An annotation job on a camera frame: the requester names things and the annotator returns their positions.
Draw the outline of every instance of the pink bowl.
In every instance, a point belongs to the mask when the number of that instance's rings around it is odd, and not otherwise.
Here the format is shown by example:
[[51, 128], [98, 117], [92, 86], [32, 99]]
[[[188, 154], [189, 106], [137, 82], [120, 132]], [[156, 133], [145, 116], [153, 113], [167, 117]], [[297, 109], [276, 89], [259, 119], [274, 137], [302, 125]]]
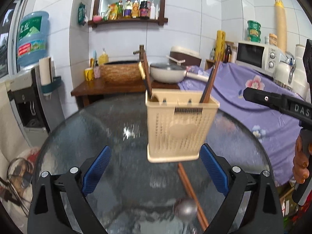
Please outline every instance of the pink bowl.
[[93, 20], [93, 22], [99, 22], [99, 21], [102, 21], [103, 18], [101, 16], [95, 15], [95, 16], [93, 16], [92, 20]]

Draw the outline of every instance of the white microwave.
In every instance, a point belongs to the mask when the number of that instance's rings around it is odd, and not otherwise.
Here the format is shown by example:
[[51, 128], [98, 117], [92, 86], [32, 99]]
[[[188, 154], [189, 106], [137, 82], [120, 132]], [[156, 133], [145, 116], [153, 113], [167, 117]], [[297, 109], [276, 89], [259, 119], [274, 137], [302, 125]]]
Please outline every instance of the white microwave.
[[236, 64], [252, 68], [270, 77], [274, 76], [275, 68], [286, 55], [275, 45], [262, 44], [251, 41], [238, 42]]

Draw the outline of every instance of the human hand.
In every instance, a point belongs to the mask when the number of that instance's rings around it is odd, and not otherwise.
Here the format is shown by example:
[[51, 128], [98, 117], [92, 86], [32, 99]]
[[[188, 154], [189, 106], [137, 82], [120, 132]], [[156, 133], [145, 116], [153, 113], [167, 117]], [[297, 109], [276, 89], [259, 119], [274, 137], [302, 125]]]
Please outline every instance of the human hand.
[[[312, 144], [309, 145], [309, 153], [312, 155]], [[294, 179], [299, 184], [303, 184], [305, 180], [309, 177], [309, 171], [307, 169], [309, 159], [302, 151], [302, 139], [300, 135], [296, 140], [293, 163], [294, 163], [293, 167]]]

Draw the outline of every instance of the dark glass tabletop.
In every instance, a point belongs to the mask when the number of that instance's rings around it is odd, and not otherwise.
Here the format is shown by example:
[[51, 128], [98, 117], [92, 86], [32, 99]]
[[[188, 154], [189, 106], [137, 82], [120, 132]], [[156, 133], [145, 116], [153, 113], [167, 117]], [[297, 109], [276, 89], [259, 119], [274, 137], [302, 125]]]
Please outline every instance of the dark glass tabletop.
[[[233, 117], [218, 110], [206, 142], [215, 153], [244, 171], [270, 170], [269, 159], [252, 133]], [[62, 174], [96, 156], [108, 145], [110, 163], [87, 201], [108, 233], [181, 234], [183, 223], [174, 217], [174, 202], [186, 197], [177, 163], [147, 160], [147, 111], [144, 94], [119, 95], [96, 102], [64, 121], [46, 140], [37, 160], [40, 173]], [[213, 185], [201, 160], [183, 166], [209, 222], [224, 196]], [[247, 207], [246, 192], [231, 231]], [[65, 193], [62, 200], [74, 230], [81, 232]], [[203, 231], [195, 219], [190, 229]]]

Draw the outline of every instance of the floral tablecloth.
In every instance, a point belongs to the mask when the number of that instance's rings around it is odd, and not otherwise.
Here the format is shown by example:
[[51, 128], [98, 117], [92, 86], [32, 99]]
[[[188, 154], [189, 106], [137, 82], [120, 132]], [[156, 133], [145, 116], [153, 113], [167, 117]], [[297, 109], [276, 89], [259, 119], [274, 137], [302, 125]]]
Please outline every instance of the floral tablecloth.
[[[210, 74], [210, 70], [203, 71], [197, 66], [191, 66], [188, 70], [200, 75]], [[182, 90], [203, 91], [205, 88], [205, 83], [193, 79], [185, 79], [178, 85]], [[276, 185], [285, 184], [293, 177], [292, 160], [300, 132], [299, 121], [246, 101], [243, 98], [246, 87], [294, 97], [298, 95], [279, 87], [266, 76], [234, 63], [219, 66], [212, 91], [212, 96], [220, 102], [220, 109], [242, 122], [262, 143], [271, 161]]]

